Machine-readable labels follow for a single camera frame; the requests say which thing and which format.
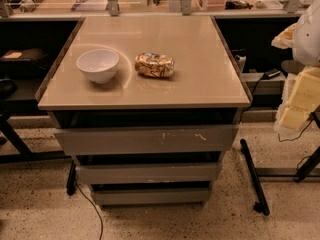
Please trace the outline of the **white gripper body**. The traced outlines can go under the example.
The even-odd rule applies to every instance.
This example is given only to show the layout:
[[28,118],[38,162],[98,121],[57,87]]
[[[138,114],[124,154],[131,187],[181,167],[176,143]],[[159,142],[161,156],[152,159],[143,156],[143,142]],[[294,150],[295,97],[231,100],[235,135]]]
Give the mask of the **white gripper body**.
[[289,73],[276,114],[277,133],[301,131],[312,112],[320,106],[320,68],[305,66],[298,74]]

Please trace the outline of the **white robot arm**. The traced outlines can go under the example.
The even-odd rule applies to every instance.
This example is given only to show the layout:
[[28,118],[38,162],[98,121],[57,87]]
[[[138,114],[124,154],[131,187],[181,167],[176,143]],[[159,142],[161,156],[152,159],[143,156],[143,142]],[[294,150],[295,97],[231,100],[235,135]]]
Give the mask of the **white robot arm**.
[[304,66],[294,83],[285,82],[274,129],[280,134],[300,131],[320,106],[320,0],[314,0],[298,21],[277,35],[271,45],[292,49]]

